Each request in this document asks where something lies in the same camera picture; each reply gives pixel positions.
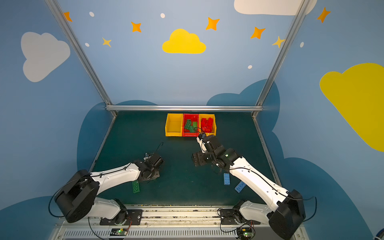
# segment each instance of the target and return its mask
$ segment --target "work surface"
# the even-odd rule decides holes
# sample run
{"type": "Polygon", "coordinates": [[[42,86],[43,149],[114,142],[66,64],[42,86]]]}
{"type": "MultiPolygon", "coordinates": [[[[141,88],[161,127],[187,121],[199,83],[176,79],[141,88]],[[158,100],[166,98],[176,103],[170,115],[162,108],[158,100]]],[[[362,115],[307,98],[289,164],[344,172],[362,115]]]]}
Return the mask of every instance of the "work surface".
{"type": "MultiPolygon", "coordinates": [[[[217,137],[225,148],[233,148],[262,174],[273,180],[268,161],[250,113],[214,113],[217,137]]],[[[119,112],[95,164],[94,171],[123,166],[143,159],[164,142],[158,153],[164,163],[160,177],[140,182],[140,192],[134,194],[132,182],[110,188],[99,197],[119,199],[124,204],[159,205],[235,205],[239,200],[264,203],[246,186],[235,191],[240,180],[230,175],[230,185],[224,185],[223,173],[211,164],[195,167],[191,159],[200,150],[195,137],[166,137],[167,112],[119,112]]]]}

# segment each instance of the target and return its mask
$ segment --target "robotic arm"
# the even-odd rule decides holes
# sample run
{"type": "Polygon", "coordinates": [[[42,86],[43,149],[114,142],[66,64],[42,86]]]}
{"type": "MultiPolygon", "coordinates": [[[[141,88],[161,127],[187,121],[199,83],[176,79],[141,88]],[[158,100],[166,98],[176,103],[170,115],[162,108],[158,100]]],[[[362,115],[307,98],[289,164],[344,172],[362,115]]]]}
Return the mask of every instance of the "robotic arm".
{"type": "Polygon", "coordinates": [[[101,192],[130,181],[158,178],[163,159],[156,152],[144,160],[136,160],[114,169],[91,172],[80,170],[55,194],[55,202],[69,223],[83,217],[103,217],[119,225],[127,219],[127,209],[118,200],[96,197],[101,192]]]}
{"type": "Polygon", "coordinates": [[[305,219],[301,194],[296,190],[289,192],[269,180],[233,149],[225,149],[216,136],[199,134],[197,142],[201,151],[192,155],[195,166],[211,162],[228,170],[255,191],[268,206],[240,201],[233,208],[236,220],[239,223],[255,220],[269,224],[281,238],[290,239],[305,219]]]}

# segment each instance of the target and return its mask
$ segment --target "white cloud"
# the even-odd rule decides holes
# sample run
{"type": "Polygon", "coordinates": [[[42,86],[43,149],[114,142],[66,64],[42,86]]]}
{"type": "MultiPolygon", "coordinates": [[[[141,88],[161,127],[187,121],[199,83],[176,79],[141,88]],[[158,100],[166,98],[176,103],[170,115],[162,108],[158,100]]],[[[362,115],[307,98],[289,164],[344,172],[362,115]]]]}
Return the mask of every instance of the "white cloud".
{"type": "Polygon", "coordinates": [[[31,82],[41,81],[70,56],[71,50],[64,41],[49,33],[26,32],[22,36],[22,51],[26,58],[24,75],[31,82]]]}
{"type": "MultiPolygon", "coordinates": [[[[306,14],[316,5],[310,0],[306,14]]],[[[235,0],[235,10],[243,14],[296,15],[301,0],[235,0]]]]}

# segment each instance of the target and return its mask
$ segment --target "empty yellow bin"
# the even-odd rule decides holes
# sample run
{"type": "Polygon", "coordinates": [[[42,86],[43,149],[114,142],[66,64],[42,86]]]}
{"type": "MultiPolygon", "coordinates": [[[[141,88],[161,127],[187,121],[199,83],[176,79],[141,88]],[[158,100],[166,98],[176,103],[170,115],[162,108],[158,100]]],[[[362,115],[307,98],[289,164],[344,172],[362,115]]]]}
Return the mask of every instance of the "empty yellow bin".
{"type": "Polygon", "coordinates": [[[183,136],[182,129],[183,129],[183,114],[168,113],[167,121],[166,121],[166,136],[182,137],[183,136]]]}
{"type": "Polygon", "coordinates": [[[212,126],[212,131],[213,132],[206,132],[206,135],[215,135],[216,136],[216,119],[214,114],[199,114],[199,121],[200,121],[200,126],[201,126],[201,119],[206,118],[207,120],[209,118],[212,118],[214,120],[213,126],[212,126]]]}

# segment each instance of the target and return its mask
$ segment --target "yellow star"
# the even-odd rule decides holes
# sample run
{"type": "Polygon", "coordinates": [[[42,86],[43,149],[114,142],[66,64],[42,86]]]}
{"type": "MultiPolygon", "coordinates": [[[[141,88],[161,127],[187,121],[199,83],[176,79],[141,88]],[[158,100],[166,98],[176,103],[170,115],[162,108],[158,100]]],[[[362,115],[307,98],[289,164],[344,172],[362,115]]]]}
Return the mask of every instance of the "yellow star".
{"type": "Polygon", "coordinates": [[[260,39],[262,37],[262,32],[265,30],[265,28],[263,29],[258,29],[255,27],[255,32],[253,33],[253,35],[251,36],[251,38],[258,38],[260,39]]]}
{"type": "Polygon", "coordinates": [[[134,31],[141,32],[141,30],[140,30],[141,23],[138,23],[138,24],[133,23],[133,22],[131,22],[131,23],[132,23],[132,26],[133,26],[132,32],[134,32],[134,31]]]}
{"type": "Polygon", "coordinates": [[[317,19],[321,20],[321,23],[323,23],[325,17],[326,17],[328,14],[330,14],[330,13],[331,13],[331,11],[328,12],[328,11],[324,8],[323,12],[321,13],[321,15],[320,15],[317,19]]]}
{"type": "Polygon", "coordinates": [[[108,40],[108,41],[107,41],[107,40],[105,40],[104,38],[103,38],[103,40],[104,40],[103,45],[108,45],[109,47],[111,47],[111,46],[109,45],[109,42],[112,41],[112,40],[108,40]]]}
{"type": "Polygon", "coordinates": [[[213,20],[213,19],[208,18],[208,26],[205,30],[213,29],[216,31],[216,24],[218,21],[219,21],[219,19],[213,20]]]}
{"type": "Polygon", "coordinates": [[[68,20],[68,21],[72,21],[72,19],[70,18],[70,12],[66,12],[66,13],[64,13],[64,16],[65,16],[65,18],[68,20]]]}
{"type": "Polygon", "coordinates": [[[279,46],[279,48],[280,48],[281,43],[284,42],[284,41],[285,41],[285,39],[281,40],[281,39],[280,39],[280,36],[278,36],[278,37],[277,37],[277,42],[274,43],[274,44],[272,44],[272,45],[277,45],[277,46],[279,46]]]}

